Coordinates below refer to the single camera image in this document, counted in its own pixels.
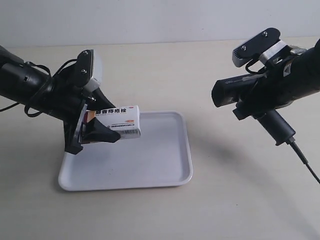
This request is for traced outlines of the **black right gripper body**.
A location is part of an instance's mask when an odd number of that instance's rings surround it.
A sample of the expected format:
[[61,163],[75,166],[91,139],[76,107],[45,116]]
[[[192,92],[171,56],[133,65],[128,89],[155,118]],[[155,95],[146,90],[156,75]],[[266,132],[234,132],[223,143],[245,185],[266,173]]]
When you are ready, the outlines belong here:
[[299,55],[292,55],[280,62],[267,76],[255,79],[239,94],[239,101],[253,101],[254,115],[283,108],[300,98],[297,66]]

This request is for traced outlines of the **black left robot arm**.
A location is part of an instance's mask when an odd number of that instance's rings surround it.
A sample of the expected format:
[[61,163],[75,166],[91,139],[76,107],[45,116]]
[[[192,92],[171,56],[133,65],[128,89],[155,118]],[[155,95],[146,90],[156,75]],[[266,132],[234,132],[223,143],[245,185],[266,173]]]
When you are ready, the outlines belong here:
[[52,74],[48,67],[24,61],[0,49],[0,95],[24,106],[35,118],[46,114],[63,122],[64,150],[76,155],[92,142],[115,143],[121,136],[97,118],[85,122],[87,111],[115,106],[100,89],[103,67],[94,49],[83,50]]

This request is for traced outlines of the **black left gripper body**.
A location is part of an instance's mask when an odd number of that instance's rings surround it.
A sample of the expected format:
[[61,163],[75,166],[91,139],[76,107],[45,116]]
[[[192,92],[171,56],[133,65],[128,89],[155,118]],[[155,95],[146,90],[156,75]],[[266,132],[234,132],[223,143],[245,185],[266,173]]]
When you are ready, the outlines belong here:
[[64,151],[73,155],[83,150],[82,128],[86,110],[95,99],[92,92],[71,83],[75,67],[65,67],[40,85],[31,97],[31,107],[38,112],[63,121]]

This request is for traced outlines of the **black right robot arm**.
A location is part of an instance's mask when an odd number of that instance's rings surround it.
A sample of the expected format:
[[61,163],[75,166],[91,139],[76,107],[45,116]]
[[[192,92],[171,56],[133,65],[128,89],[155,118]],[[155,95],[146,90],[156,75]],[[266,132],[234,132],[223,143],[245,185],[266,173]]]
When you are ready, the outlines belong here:
[[320,91],[320,42],[288,58],[254,85],[233,110],[238,120],[290,105]]

